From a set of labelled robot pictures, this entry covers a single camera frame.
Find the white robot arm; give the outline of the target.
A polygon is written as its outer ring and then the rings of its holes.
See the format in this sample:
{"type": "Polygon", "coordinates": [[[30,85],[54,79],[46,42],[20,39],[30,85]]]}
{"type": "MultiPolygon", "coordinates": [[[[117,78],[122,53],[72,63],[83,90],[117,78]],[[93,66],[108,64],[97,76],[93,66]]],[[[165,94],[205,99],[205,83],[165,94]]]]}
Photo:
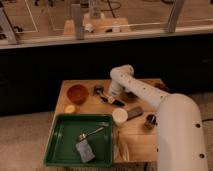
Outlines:
{"type": "Polygon", "coordinates": [[[200,109],[188,96],[168,93],[135,79],[131,65],[110,71],[109,94],[125,89],[157,113],[157,171],[209,171],[200,109]]]}

